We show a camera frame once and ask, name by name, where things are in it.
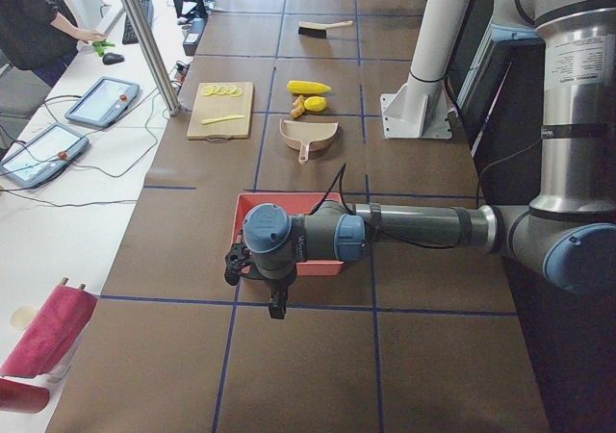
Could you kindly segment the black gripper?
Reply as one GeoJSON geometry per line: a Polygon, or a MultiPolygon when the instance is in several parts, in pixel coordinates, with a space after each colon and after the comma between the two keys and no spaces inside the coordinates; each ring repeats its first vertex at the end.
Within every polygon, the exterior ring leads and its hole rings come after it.
{"type": "Polygon", "coordinates": [[[269,317],[272,319],[284,319],[286,316],[286,300],[289,288],[294,283],[295,276],[288,274],[280,279],[266,279],[265,284],[270,290],[268,304],[269,317]]]}

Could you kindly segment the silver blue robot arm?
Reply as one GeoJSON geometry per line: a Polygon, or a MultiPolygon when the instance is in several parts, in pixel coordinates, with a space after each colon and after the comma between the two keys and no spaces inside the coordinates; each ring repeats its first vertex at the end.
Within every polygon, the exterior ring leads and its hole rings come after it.
{"type": "Polygon", "coordinates": [[[356,261],[391,239],[497,251],[577,294],[615,285],[615,202],[605,189],[615,140],[615,0],[494,0],[495,39],[545,44],[540,191],[527,206],[351,204],[324,197],[306,215],[265,203],[244,217],[225,280],[265,283],[284,318],[300,263],[356,261]]]}

